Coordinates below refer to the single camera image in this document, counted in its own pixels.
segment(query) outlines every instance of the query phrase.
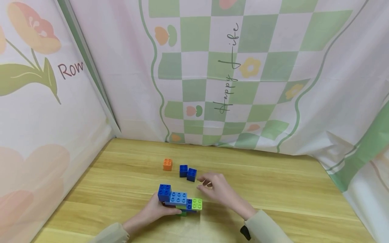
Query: person's left hand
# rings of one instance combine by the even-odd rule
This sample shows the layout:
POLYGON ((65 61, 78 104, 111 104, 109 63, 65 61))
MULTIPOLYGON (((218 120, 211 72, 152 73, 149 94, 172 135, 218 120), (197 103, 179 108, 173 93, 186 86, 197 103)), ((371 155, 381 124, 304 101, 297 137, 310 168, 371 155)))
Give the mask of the person's left hand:
POLYGON ((146 206, 140 211, 144 217, 150 220, 150 223, 156 221, 162 216, 180 214, 181 210, 175 207, 162 205, 158 199, 158 194, 154 193, 146 206))
POLYGON ((123 223, 123 228, 128 234, 132 234, 136 230, 151 224, 162 216, 180 213, 181 210, 178 208, 162 205, 158 199, 158 194, 154 193, 146 206, 138 214, 123 223))

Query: printed flower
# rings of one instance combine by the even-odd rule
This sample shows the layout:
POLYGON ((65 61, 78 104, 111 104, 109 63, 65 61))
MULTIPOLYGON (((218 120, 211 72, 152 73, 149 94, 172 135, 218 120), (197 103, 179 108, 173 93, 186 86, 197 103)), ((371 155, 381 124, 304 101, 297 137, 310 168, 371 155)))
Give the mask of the printed flower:
POLYGON ((172 134, 172 142, 179 142, 181 141, 181 137, 177 134, 172 134))
POLYGON ((161 26, 155 27, 154 31, 155 39, 157 39, 160 45, 165 45, 168 40, 170 46, 174 46, 177 43, 177 30, 173 25, 169 25, 167 31, 161 26))
POLYGON ((237 0, 219 0, 219 6, 221 9, 226 10, 232 7, 237 0))
POLYGON ((4 53, 6 45, 7 42, 5 41, 5 35, 3 29, 0 26, 0 54, 4 53))
POLYGON ((169 39, 168 32, 160 26, 155 27, 154 30, 155 30, 155 39, 157 39, 160 45, 165 45, 169 39))
POLYGON ((8 17, 16 32, 33 50, 52 54, 61 48, 51 23, 42 19, 30 6, 20 2, 10 3, 8 17))
POLYGON ((248 132, 252 132, 252 131, 255 131, 255 130, 258 130, 258 129, 260 129, 261 127, 260 127, 260 125, 258 125, 258 124, 251 124, 250 126, 249 126, 249 128, 247 129, 247 131, 248 132))
POLYGON ((62 200, 69 162, 69 151, 60 145, 41 146, 26 159, 0 147, 0 183, 8 185, 0 195, 0 219, 8 219, 0 222, 2 240, 27 242, 36 234, 62 200))
POLYGON ((197 105, 196 108, 194 108, 193 106, 186 107, 186 115, 187 116, 193 116, 195 114, 197 117, 199 117, 203 114, 203 108, 200 105, 197 105))
POLYGON ((293 98, 303 88, 304 88, 304 85, 302 85, 302 84, 295 84, 290 90, 285 92, 286 99, 289 100, 289 99, 293 98))
POLYGON ((242 73, 243 78, 248 78, 258 74, 260 65, 260 60, 250 57, 239 67, 239 70, 242 73))

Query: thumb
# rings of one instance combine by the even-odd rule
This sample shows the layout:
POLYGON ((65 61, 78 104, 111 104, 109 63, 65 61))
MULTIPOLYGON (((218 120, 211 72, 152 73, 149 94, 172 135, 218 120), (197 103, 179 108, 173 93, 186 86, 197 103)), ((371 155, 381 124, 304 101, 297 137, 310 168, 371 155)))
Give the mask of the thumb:
POLYGON ((178 208, 166 208, 165 215, 176 215, 182 213, 178 208))
POLYGON ((210 198, 213 198, 212 197, 212 189, 208 189, 206 188, 205 186, 203 185, 198 185, 197 186, 197 189, 200 190, 202 193, 204 193, 205 195, 207 195, 208 197, 210 198))

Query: person's right hand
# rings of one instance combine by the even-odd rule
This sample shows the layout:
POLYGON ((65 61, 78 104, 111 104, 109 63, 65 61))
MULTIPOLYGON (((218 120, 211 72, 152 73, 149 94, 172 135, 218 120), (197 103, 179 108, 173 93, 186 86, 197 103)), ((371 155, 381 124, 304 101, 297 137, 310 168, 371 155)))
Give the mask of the person's right hand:
POLYGON ((240 197, 232 189, 223 174, 209 172, 198 177, 197 180, 203 183, 202 185, 198 185, 197 189, 211 199, 232 209, 244 220, 248 220, 257 213, 249 202, 240 197))

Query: black watch strap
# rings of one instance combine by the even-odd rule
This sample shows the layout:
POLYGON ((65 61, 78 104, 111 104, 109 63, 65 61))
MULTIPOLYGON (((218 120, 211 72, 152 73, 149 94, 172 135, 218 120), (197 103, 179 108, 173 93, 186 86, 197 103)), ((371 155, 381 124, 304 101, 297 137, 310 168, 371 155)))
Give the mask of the black watch strap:
POLYGON ((245 225, 240 228, 240 232, 242 233, 242 235, 244 235, 244 237, 246 237, 248 241, 251 240, 249 229, 245 225))

